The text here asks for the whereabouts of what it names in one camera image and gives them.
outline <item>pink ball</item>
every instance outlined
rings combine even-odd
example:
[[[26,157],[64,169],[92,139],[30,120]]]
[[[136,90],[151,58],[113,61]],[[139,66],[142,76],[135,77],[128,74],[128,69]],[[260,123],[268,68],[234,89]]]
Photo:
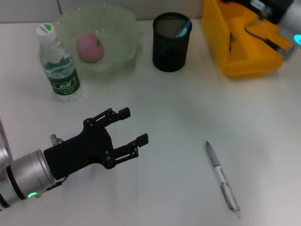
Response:
[[[80,36],[76,42],[77,53],[83,61],[95,62],[103,57],[103,44],[91,33]]]

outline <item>green glass bowl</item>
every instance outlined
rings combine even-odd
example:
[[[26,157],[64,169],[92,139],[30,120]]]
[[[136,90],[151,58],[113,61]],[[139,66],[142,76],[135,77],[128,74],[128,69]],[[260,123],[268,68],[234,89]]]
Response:
[[[77,68],[105,72],[120,68],[136,54],[136,44],[143,33],[133,13],[117,5],[89,4],[67,11],[54,21],[58,38],[71,52]],[[87,33],[98,36],[103,44],[103,58],[94,63],[79,59],[76,42]]]

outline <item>plastic bottle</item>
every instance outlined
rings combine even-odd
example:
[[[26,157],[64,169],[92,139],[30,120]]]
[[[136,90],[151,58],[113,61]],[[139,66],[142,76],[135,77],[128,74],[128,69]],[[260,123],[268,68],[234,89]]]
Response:
[[[56,37],[51,24],[36,29],[40,41],[40,62],[57,98],[63,102],[76,100],[82,87],[70,52]]]

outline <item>pen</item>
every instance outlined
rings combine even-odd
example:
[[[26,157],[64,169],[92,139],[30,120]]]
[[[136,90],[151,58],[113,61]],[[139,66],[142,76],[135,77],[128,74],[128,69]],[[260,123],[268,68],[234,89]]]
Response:
[[[224,174],[224,171],[222,170],[221,165],[217,160],[214,150],[208,141],[206,141],[206,150],[207,150],[208,156],[210,158],[210,162],[211,162],[211,164],[216,172],[216,175],[221,183],[222,194],[225,197],[228,208],[235,213],[235,215],[238,219],[240,219],[239,205],[236,202],[234,194],[229,186],[229,183]]]

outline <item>yellow plastic box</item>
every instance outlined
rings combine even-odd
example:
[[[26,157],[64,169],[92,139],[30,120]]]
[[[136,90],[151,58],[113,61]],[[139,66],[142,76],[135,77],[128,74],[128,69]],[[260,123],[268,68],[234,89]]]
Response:
[[[244,26],[257,17],[238,3],[204,0],[203,28],[220,70],[231,79],[257,77],[263,75],[262,72],[279,68],[283,63],[279,53],[245,32]],[[250,27],[249,31],[274,41],[284,49],[290,47],[290,42],[277,34],[277,26],[266,20]],[[230,32],[235,37],[231,43]]]

